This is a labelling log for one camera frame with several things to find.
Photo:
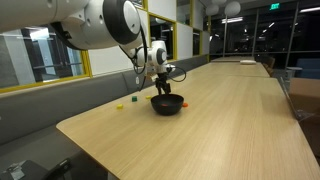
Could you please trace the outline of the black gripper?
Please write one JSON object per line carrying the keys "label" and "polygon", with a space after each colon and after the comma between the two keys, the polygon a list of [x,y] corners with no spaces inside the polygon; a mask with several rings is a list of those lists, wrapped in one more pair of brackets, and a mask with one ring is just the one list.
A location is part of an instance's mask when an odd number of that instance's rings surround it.
{"label": "black gripper", "polygon": [[158,95],[162,95],[162,90],[165,91],[165,94],[171,93],[171,86],[167,83],[168,75],[166,73],[158,73],[158,77],[156,78],[156,88]]}

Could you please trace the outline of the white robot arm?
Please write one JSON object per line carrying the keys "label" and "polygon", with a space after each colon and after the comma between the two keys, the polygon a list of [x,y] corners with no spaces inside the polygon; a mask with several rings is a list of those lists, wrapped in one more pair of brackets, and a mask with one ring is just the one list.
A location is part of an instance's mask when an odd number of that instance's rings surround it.
{"label": "white robot arm", "polygon": [[146,42],[145,24],[130,0],[0,0],[0,32],[50,25],[76,50],[119,47],[136,68],[151,67],[159,94],[169,94],[169,73],[162,40]]}

